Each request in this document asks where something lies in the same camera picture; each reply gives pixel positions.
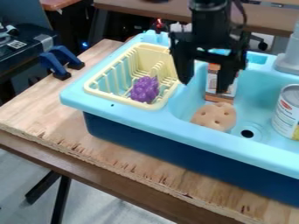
toy sink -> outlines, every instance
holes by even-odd
[[[139,34],[61,92],[62,103],[83,111],[87,129],[96,137],[298,207],[299,142],[278,134],[270,120],[281,89],[299,84],[299,76],[275,71],[273,55],[249,52],[234,100],[237,123],[229,133],[190,123],[206,104],[203,62],[196,63],[187,86],[166,91],[164,104],[155,109],[86,91],[86,83],[141,42],[166,46],[168,38],[153,31]]]

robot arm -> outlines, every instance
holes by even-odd
[[[231,6],[235,3],[243,15],[243,24],[231,21]],[[220,65],[217,93],[224,93],[233,84],[240,69],[246,68],[247,46],[250,33],[241,31],[247,16],[240,0],[191,0],[191,31],[170,31],[170,53],[175,61],[177,75],[187,84],[194,75],[194,60]],[[240,30],[239,39],[231,36]],[[209,52],[214,48],[229,49],[229,55]]]

purple grapes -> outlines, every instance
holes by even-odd
[[[159,95],[159,84],[156,77],[140,78],[131,90],[131,99],[137,102],[151,103]]]

blue clamp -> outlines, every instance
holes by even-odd
[[[66,71],[66,69],[61,65],[53,53],[42,52],[39,55],[39,60],[43,67],[53,71],[53,76],[55,78],[64,81],[72,77],[72,75]]]
[[[56,45],[52,47],[49,51],[53,53],[59,60],[63,60],[68,62],[67,67],[80,70],[82,67],[85,66],[85,63],[80,61],[70,50],[68,50],[63,45]]]
[[[85,66],[84,62],[80,61],[63,45],[56,45],[49,52],[41,53],[39,59],[41,65],[47,69],[51,69],[53,76],[61,81],[72,77],[63,67],[63,64],[68,62],[67,66],[75,70],[80,70]]]

sink drain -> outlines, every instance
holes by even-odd
[[[244,129],[241,131],[241,135],[246,138],[252,138],[254,136],[254,133],[249,129]]]
[[[269,139],[268,131],[255,122],[238,122],[230,133],[260,143],[266,143]]]

